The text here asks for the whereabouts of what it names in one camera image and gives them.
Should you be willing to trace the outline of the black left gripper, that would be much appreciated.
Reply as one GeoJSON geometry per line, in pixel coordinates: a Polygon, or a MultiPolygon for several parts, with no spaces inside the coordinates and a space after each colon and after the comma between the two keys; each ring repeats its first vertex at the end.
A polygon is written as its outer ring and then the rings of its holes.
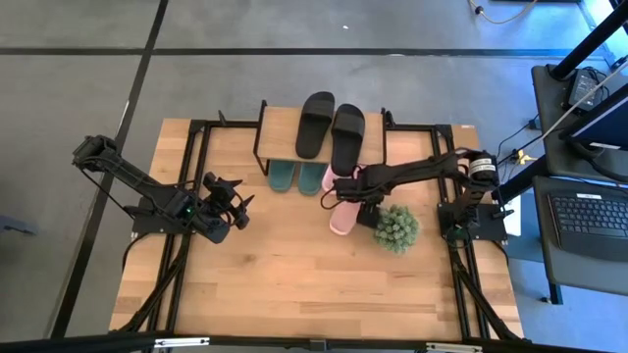
{"type": "Polygon", "coordinates": [[[219,210],[220,213],[228,213],[231,216],[230,223],[238,229],[245,229],[250,221],[247,215],[247,206],[254,199],[251,195],[241,199],[236,207],[232,201],[239,196],[236,187],[242,184],[242,179],[226,180],[208,172],[203,178],[203,185],[209,190],[207,200],[219,210]]]}

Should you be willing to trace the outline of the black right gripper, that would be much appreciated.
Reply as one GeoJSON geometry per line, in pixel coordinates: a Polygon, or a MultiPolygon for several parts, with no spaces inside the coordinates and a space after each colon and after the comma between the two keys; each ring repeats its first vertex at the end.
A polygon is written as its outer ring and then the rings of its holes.
{"type": "Polygon", "coordinates": [[[357,170],[351,178],[336,180],[339,201],[358,205],[356,222],[376,226],[381,217],[380,204],[387,194],[385,185],[390,178],[389,166],[367,166],[357,170]]]}

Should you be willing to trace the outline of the green succulent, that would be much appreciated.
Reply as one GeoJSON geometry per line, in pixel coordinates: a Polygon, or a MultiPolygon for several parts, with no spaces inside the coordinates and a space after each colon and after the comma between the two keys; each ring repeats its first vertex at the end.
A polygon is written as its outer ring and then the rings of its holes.
{"type": "Polygon", "coordinates": [[[407,206],[392,205],[380,211],[374,239],[386,250],[406,253],[416,243],[418,234],[418,221],[407,206]]]}

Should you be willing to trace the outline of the black desk support bar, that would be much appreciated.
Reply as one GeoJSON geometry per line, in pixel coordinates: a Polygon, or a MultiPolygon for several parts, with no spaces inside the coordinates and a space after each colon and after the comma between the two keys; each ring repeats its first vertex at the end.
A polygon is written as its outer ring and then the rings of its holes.
{"type": "Polygon", "coordinates": [[[492,192],[492,196],[497,201],[505,204],[529,189],[532,186],[534,177],[549,176],[550,171],[548,168],[547,158],[546,156],[542,156],[509,181],[496,188],[492,192]]]}

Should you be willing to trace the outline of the black crossbeam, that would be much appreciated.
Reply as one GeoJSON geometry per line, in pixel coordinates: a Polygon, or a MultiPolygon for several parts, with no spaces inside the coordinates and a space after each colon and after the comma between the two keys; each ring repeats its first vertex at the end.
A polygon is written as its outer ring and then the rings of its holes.
{"type": "Polygon", "coordinates": [[[221,335],[173,335],[167,331],[154,332],[113,332],[103,335],[46,338],[37,340],[0,343],[0,353],[132,353],[155,349],[158,338],[209,337],[205,346],[244,346],[244,347],[283,347],[308,350],[310,339],[326,339],[328,350],[333,349],[373,349],[411,350],[424,353],[428,342],[476,345],[484,353],[608,353],[605,351],[536,344],[525,339],[495,340],[486,338],[465,338],[461,341],[436,340],[380,340],[380,339],[328,339],[328,338],[283,338],[283,337],[244,337],[221,335]]]}

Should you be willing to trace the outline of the black computer keyboard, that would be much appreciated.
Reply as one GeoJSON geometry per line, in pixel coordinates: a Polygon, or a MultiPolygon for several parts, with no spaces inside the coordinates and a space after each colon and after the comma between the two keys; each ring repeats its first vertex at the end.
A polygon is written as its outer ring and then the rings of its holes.
{"type": "Polygon", "coordinates": [[[627,195],[553,192],[547,201],[562,250],[628,263],[627,195]]]}

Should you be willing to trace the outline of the grey metal foot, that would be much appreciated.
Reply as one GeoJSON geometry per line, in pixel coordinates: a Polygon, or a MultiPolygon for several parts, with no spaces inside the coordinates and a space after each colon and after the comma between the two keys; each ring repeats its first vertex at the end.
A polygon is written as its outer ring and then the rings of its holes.
{"type": "Polygon", "coordinates": [[[23,221],[16,220],[11,217],[0,215],[0,232],[14,230],[24,234],[35,235],[37,229],[35,226],[25,223],[23,221]]]}

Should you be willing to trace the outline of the black power adapter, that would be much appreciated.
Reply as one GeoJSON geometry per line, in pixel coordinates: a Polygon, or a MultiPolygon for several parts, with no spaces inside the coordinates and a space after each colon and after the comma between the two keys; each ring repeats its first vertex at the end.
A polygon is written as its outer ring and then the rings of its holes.
{"type": "Polygon", "coordinates": [[[588,97],[583,100],[577,109],[583,111],[590,111],[595,108],[601,95],[597,89],[597,85],[600,83],[598,74],[592,69],[580,69],[571,78],[570,86],[566,96],[566,104],[568,107],[574,106],[586,95],[588,97]]]}

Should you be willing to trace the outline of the black computer monitor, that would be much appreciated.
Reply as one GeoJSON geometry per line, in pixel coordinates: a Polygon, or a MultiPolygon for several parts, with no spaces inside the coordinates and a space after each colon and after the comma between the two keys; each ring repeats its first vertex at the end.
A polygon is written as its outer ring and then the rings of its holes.
{"type": "Polygon", "coordinates": [[[628,151],[628,83],[577,118],[559,138],[590,147],[628,151]]]}

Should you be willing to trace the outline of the black diagonal pole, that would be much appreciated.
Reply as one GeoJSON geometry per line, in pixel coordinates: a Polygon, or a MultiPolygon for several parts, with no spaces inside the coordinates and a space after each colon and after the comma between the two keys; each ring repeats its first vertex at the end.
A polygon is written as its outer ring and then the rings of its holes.
{"type": "Polygon", "coordinates": [[[578,46],[549,71],[549,75],[556,80],[564,79],[626,24],[628,24],[628,0],[622,0],[578,46]]]}

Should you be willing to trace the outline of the wooden shelf with black frame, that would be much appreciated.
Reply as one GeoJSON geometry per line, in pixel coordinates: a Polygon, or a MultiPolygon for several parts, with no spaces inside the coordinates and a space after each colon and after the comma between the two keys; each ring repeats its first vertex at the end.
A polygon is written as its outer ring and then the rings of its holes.
{"type": "MultiPolygon", "coordinates": [[[[269,106],[261,101],[253,144],[253,155],[266,176],[270,161],[329,164],[333,155],[333,138],[328,129],[319,154],[303,159],[295,146],[301,111],[294,107],[269,106]]],[[[387,160],[387,131],[394,127],[392,113],[382,108],[380,113],[365,113],[365,132],[358,163],[372,165],[387,160]]]]}

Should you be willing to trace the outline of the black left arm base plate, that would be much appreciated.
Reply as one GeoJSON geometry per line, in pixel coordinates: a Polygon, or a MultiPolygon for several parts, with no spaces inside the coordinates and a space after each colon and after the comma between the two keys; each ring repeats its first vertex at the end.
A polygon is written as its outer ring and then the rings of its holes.
{"type": "Polygon", "coordinates": [[[134,217],[137,233],[185,233],[191,229],[194,199],[190,196],[140,198],[137,206],[126,206],[134,217]]]}

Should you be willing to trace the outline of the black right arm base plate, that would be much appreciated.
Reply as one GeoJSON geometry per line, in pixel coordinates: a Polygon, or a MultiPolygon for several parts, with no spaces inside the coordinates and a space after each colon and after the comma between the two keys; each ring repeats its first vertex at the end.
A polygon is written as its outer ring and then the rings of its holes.
{"type": "Polygon", "coordinates": [[[469,220],[455,218],[455,205],[440,203],[437,207],[442,237],[454,240],[506,240],[504,216],[498,205],[479,204],[469,220]]]}

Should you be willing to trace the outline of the silver beam bracket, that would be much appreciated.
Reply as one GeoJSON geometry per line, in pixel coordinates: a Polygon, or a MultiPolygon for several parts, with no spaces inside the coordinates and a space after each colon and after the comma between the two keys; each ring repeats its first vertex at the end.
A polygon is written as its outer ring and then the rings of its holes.
{"type": "Polygon", "coordinates": [[[192,346],[209,345],[209,337],[179,337],[179,338],[158,338],[154,341],[155,349],[180,348],[192,346]]]}
{"type": "Polygon", "coordinates": [[[484,353],[481,346],[428,342],[424,353],[484,353]]]}

